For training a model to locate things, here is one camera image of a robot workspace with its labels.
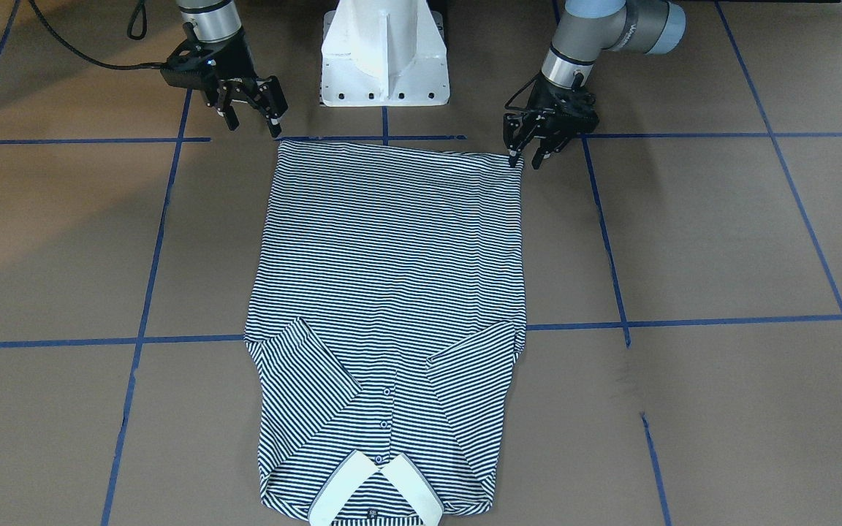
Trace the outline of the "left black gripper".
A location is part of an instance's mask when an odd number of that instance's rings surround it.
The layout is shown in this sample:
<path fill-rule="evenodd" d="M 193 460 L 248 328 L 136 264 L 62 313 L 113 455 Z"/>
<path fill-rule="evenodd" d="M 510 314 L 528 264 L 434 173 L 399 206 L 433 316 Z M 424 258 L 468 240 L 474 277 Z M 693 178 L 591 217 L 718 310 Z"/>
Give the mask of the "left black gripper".
<path fill-rule="evenodd" d="M 524 147 L 540 141 L 531 167 L 540 169 L 558 147 L 579 134 L 597 129 L 596 97 L 582 86 L 559 87 L 543 74 L 535 74 L 504 105 L 502 139 L 509 154 L 509 167 L 516 167 Z"/>

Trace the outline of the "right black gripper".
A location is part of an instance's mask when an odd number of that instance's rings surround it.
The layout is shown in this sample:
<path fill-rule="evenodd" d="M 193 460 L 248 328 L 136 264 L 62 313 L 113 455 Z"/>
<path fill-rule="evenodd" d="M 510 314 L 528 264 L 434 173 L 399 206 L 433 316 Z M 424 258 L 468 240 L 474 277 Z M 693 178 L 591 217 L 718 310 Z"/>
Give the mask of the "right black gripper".
<path fill-rule="evenodd" d="M 184 33 L 186 39 L 162 64 L 167 84 L 203 92 L 231 132 L 238 128 L 238 117 L 230 101 L 250 104 L 266 118 L 272 139 L 280 137 L 287 100 L 278 92 L 277 77 L 264 79 L 255 73 L 245 29 L 218 41 L 201 40 L 197 28 L 185 28 Z"/>

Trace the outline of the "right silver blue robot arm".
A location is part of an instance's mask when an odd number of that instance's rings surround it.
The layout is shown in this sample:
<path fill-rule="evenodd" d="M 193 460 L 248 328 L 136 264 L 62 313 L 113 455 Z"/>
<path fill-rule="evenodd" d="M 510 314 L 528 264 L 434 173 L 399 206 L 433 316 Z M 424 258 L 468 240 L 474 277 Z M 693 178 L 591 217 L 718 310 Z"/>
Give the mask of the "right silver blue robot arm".
<path fill-rule="evenodd" d="M 166 83 L 203 94 L 230 131 L 238 128 L 233 104 L 240 102 L 266 120 L 271 137 L 280 137 L 287 100 L 277 77 L 261 77 L 255 71 L 235 2 L 178 1 L 177 5 L 185 40 L 162 64 Z"/>

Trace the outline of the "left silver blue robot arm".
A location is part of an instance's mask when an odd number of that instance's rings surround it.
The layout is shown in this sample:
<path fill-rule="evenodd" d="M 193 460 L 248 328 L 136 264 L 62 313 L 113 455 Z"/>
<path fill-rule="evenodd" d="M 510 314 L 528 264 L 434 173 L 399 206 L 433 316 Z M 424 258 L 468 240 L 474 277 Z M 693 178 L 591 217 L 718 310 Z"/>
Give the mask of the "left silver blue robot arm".
<path fill-rule="evenodd" d="M 662 56 L 678 46 L 687 16 L 671 1 L 567 1 L 541 69 L 506 102 L 502 139 L 516 167 L 532 140 L 531 161 L 560 153 L 597 129 L 596 99 L 587 82 L 605 51 Z"/>

